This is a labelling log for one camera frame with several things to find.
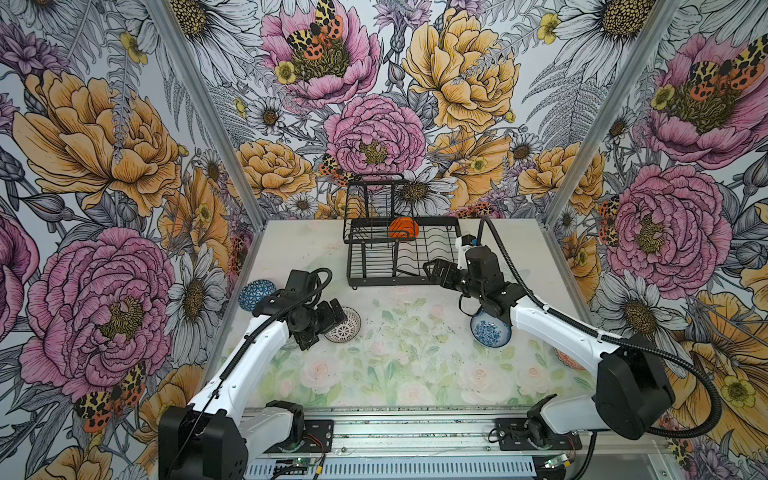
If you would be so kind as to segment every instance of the black wire dish rack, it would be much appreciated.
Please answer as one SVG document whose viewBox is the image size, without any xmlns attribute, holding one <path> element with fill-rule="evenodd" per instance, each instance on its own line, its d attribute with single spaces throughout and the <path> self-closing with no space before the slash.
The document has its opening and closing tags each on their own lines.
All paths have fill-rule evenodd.
<svg viewBox="0 0 768 480">
<path fill-rule="evenodd" d="M 349 244 L 346 276 L 358 286 L 427 285 L 422 265 L 437 258 L 458 262 L 454 217 L 417 217 L 414 184 L 402 178 L 349 182 L 344 243 Z M 390 230 L 398 217 L 411 217 L 419 232 Z"/>
</svg>

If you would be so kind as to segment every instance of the floral wallpaper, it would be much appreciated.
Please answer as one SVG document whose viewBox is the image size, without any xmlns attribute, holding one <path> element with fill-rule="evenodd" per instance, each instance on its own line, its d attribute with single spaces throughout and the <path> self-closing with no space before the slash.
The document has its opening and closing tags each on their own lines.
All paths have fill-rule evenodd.
<svg viewBox="0 0 768 480">
<path fill-rule="evenodd" d="M 0 2 L 9 478 L 151 477 L 158 419 L 197 390 L 253 241 L 140 6 Z"/>
<path fill-rule="evenodd" d="M 551 219 L 596 325 L 713 378 L 720 424 L 670 442 L 692 479 L 768 478 L 767 22 L 763 2 L 681 2 L 600 146 L 595 203 L 574 196 Z M 663 424 L 701 423 L 703 386 L 667 367 Z"/>
<path fill-rule="evenodd" d="M 144 1 L 125 1 L 129 32 L 166 58 Z M 392 175 L 420 215 L 543 217 L 654 5 L 169 1 L 273 219 L 343 217 L 350 180 Z M 660 49 L 698 15 L 676 18 Z M 582 214 L 604 164 L 574 196 Z"/>
</svg>

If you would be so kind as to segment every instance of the black cable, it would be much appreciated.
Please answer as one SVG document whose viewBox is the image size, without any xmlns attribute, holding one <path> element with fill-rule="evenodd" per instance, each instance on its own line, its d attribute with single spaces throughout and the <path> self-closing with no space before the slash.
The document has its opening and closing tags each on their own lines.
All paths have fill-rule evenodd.
<svg viewBox="0 0 768 480">
<path fill-rule="evenodd" d="M 518 283 L 518 285 L 520 285 L 520 287 L 525 292 L 525 295 L 528 296 L 528 298 L 530 298 L 531 301 L 537 307 L 544 310 L 546 313 L 549 313 L 550 315 L 566 322 L 568 325 L 573 326 L 575 329 L 578 329 L 589 336 L 593 336 L 597 338 L 598 330 L 595 329 L 594 327 L 578 322 L 577 320 L 572 319 L 568 315 L 557 311 L 551 306 L 545 308 L 544 302 L 542 302 L 539 298 L 537 298 L 536 295 L 534 295 L 533 290 L 528 288 L 528 285 L 526 285 L 525 281 L 523 281 L 522 277 L 520 276 L 520 273 L 517 271 L 517 269 L 515 268 L 515 265 L 512 263 L 512 258 L 510 258 L 509 253 L 507 253 L 507 249 L 504 247 L 504 244 L 502 243 L 502 239 L 499 236 L 498 231 L 496 231 L 496 227 L 491 222 L 491 219 L 488 216 L 484 216 L 483 218 L 480 219 L 480 227 L 478 228 L 478 235 L 477 235 L 477 244 L 481 245 L 480 238 L 482 236 L 482 228 L 484 223 L 488 224 L 488 228 L 491 230 L 491 235 L 493 235 L 496 245 L 498 245 L 498 249 L 502 252 L 504 261 L 507 263 L 507 266 L 512 272 L 512 276 L 515 278 L 515 281 Z M 701 384 L 704 386 L 704 388 L 707 391 L 707 394 L 710 397 L 710 414 L 707 417 L 707 419 L 705 419 L 700 425 L 687 430 L 667 430 L 667 429 L 658 429 L 656 427 L 650 427 L 647 430 L 648 433 L 652 435 L 661 435 L 661 436 L 674 438 L 674 439 L 692 439 L 693 437 L 704 435 L 708 433 L 710 430 L 712 430 L 713 428 L 715 428 L 717 423 L 720 421 L 720 417 L 723 414 L 723 403 L 720 400 L 720 394 L 717 392 L 717 388 L 715 387 L 714 383 L 712 383 L 712 381 L 710 380 L 707 374 L 705 374 L 704 372 L 696 368 L 696 366 L 692 365 L 691 363 L 681 359 L 679 356 L 673 355 L 668 352 L 664 352 L 663 350 L 659 350 L 657 348 L 646 347 L 642 345 L 635 345 L 634 343 L 630 342 L 627 339 L 616 338 L 613 336 L 603 336 L 602 340 L 607 343 L 613 343 L 614 345 L 623 346 L 624 348 L 634 349 L 643 353 L 648 353 L 650 355 L 665 359 L 669 362 L 676 363 L 677 365 L 683 367 L 688 372 L 693 374 L 699 380 L 699 382 L 701 382 Z"/>
<path fill-rule="evenodd" d="M 594 446 L 598 443 L 598 432 L 597 430 L 592 431 L 592 438 L 589 439 L 589 447 L 587 448 L 587 456 L 584 457 L 584 463 L 581 464 L 581 467 L 578 468 L 578 472 L 576 472 L 576 475 L 571 477 L 569 480 L 579 480 L 581 477 L 584 476 L 584 473 L 587 472 L 587 467 L 589 467 L 589 462 L 592 461 L 592 455 L 594 455 Z"/>
<path fill-rule="evenodd" d="M 232 360 L 227 364 L 226 369 L 219 375 L 219 379 L 221 380 L 219 382 L 219 385 L 216 387 L 216 389 L 211 393 L 211 396 L 208 397 L 208 401 L 205 402 L 205 406 L 200 411 L 200 414 L 197 416 L 197 418 L 194 421 L 194 424 L 192 425 L 192 429 L 190 430 L 189 435 L 187 435 L 187 438 L 184 440 L 184 443 L 181 444 L 181 447 L 179 448 L 179 451 L 176 453 L 176 456 L 174 457 L 174 460 L 170 463 L 170 466 L 168 467 L 169 470 L 174 469 L 174 465 L 176 465 L 176 461 L 181 457 L 181 453 L 184 451 L 184 449 L 187 447 L 187 443 L 189 443 L 190 439 L 192 438 L 192 435 L 194 434 L 194 430 L 197 427 L 197 423 L 200 421 L 200 419 L 203 418 L 203 414 L 208 409 L 208 406 L 210 405 L 211 401 L 214 399 L 214 397 L 218 397 L 219 390 L 221 389 L 221 386 L 224 384 L 224 380 L 227 379 L 227 377 L 230 376 L 232 371 L 235 369 L 237 364 L 240 362 L 240 360 L 243 359 L 243 356 L 245 355 L 245 352 L 248 350 L 248 348 L 256 342 L 256 338 L 269 326 L 274 322 L 275 320 L 279 319 L 286 313 L 290 312 L 291 310 L 297 308 L 298 306 L 304 304 L 307 300 L 312 299 L 315 295 L 318 295 L 320 292 L 325 289 L 329 283 L 331 283 L 331 279 L 333 278 L 333 272 L 325 267 L 320 267 L 316 270 L 313 270 L 311 273 L 314 276 L 317 276 L 318 273 L 324 272 L 328 277 L 325 279 L 324 282 L 320 283 L 315 287 L 314 290 L 309 292 L 308 294 L 302 296 L 298 300 L 292 302 L 290 305 L 285 306 L 284 308 L 280 309 L 272 315 L 270 318 L 264 320 L 261 325 L 259 325 L 247 338 L 246 341 L 243 343 L 243 345 L 240 347 L 240 349 L 237 350 L 237 353 L 232 358 Z"/>
<path fill-rule="evenodd" d="M 469 295 L 465 295 L 464 293 L 462 293 L 462 295 L 458 298 L 458 311 L 461 313 L 464 313 L 466 316 L 475 316 L 478 313 L 480 313 L 480 311 L 482 310 L 482 305 L 478 307 L 477 312 L 474 312 L 474 313 L 465 312 L 464 309 L 462 308 L 462 300 L 464 300 L 465 298 L 471 298 L 471 297 Z"/>
</svg>

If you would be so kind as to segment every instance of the white daisy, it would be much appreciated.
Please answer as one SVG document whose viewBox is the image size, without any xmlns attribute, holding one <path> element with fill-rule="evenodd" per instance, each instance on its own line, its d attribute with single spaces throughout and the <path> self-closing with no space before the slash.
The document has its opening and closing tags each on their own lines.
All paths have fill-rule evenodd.
<svg viewBox="0 0 768 480">
<path fill-rule="evenodd" d="M 554 222 L 554 234 L 560 239 L 568 238 L 576 231 L 577 224 L 576 210 L 571 205 L 566 204 Z"/>
<path fill-rule="evenodd" d="M 513 164 L 524 163 L 533 160 L 533 157 L 541 153 L 544 144 L 534 134 L 515 135 L 515 139 L 509 146 L 509 154 Z"/>
<path fill-rule="evenodd" d="M 118 0 L 118 11 L 126 18 L 126 28 L 137 37 L 139 50 L 158 52 L 157 62 L 167 78 L 169 56 L 162 45 L 157 27 L 150 18 L 146 2 L 155 0 Z M 251 0 L 169 0 L 181 31 L 192 45 L 203 76 L 211 84 L 245 79 L 243 63 L 253 63 L 251 55 L 259 43 L 258 4 Z"/>
<path fill-rule="evenodd" d="M 624 337 L 640 333 L 659 349 L 691 362 L 688 353 L 672 337 L 672 332 L 685 329 L 688 322 L 676 310 L 658 306 L 659 299 L 659 288 L 652 283 L 646 284 L 643 278 L 635 278 L 628 271 L 623 277 L 604 273 L 600 276 L 591 310 L 597 317 L 599 328 Z M 680 378 L 687 374 L 675 363 L 667 362 L 667 367 Z"/>
<path fill-rule="evenodd" d="M 309 194 L 298 194 L 286 200 L 285 206 L 300 220 L 314 220 L 319 205 Z"/>
<path fill-rule="evenodd" d="M 567 75 L 584 68 L 584 79 L 596 75 L 598 86 L 610 84 L 655 1 L 565 0 L 554 34 L 566 43 L 555 63 L 569 61 Z"/>
<path fill-rule="evenodd" d="M 261 0 L 261 9 L 265 15 L 279 11 L 280 7 L 288 16 L 293 16 L 296 7 L 304 13 L 310 13 L 311 6 L 310 0 Z"/>
<path fill-rule="evenodd" d="M 82 13 L 72 0 L 8 0 L 13 15 L 46 33 L 71 34 Z"/>
<path fill-rule="evenodd" d="M 690 38 L 691 30 L 701 23 L 701 15 L 693 5 L 682 7 L 675 12 L 672 23 L 667 27 L 659 42 L 659 56 L 664 60 L 672 60 L 677 49 Z"/>
<path fill-rule="evenodd" d="M 168 296 L 168 324 L 164 335 L 173 333 L 171 352 L 176 366 L 202 364 L 208 359 L 210 339 L 219 325 L 218 312 L 225 297 L 227 278 L 218 263 L 211 268 L 214 251 L 204 244 L 192 265 L 189 253 L 181 257 L 181 283 L 174 283 Z"/>
<path fill-rule="evenodd" d="M 755 41 L 768 33 L 768 2 L 760 0 L 705 0 L 701 13 L 708 15 L 702 22 L 701 33 L 717 31 L 718 43 L 733 35 L 731 44 Z"/>
<path fill-rule="evenodd" d="M 608 133 L 605 134 L 605 145 L 608 148 L 619 145 L 621 140 L 629 133 L 629 129 L 636 119 L 637 115 L 629 107 L 622 107 L 616 120 L 608 128 Z"/>
<path fill-rule="evenodd" d="M 402 172 L 407 184 L 397 187 L 395 192 L 395 212 L 416 217 L 435 217 L 445 215 L 451 208 L 453 195 L 458 189 L 457 177 L 436 178 L 438 167 L 428 167 L 416 176 L 410 170 Z"/>
<path fill-rule="evenodd" d="M 248 124 L 262 134 L 277 134 L 285 127 L 283 106 L 279 98 L 257 98 L 248 105 Z"/>
</svg>

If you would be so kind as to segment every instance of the table surface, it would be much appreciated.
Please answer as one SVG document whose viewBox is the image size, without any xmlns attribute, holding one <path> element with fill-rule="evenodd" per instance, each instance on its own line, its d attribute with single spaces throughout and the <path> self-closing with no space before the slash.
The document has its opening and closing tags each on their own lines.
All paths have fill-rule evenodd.
<svg viewBox="0 0 768 480">
<path fill-rule="evenodd" d="M 507 251 L 525 282 L 548 303 L 569 315 L 577 310 L 535 220 L 495 220 Z M 478 220 L 461 220 L 463 233 Z M 497 254 L 490 233 L 485 243 Z M 248 281 L 268 279 L 278 288 L 292 269 L 333 271 L 323 299 L 337 298 L 362 319 L 360 333 L 343 344 L 321 336 L 302 352 L 281 349 L 250 399 L 262 408 L 287 400 L 305 409 L 333 407 L 466 408 L 531 406 L 550 393 L 575 396 L 594 388 L 588 372 L 566 366 L 543 341 L 513 329 L 506 346 L 487 348 L 458 310 L 458 293 L 438 286 L 366 286 L 346 280 L 348 246 L 340 220 L 271 221 Z M 511 278 L 506 265 L 502 271 Z M 464 309 L 474 311 L 474 300 Z M 242 338 L 249 312 L 237 309 L 224 344 L 228 356 Z"/>
</svg>

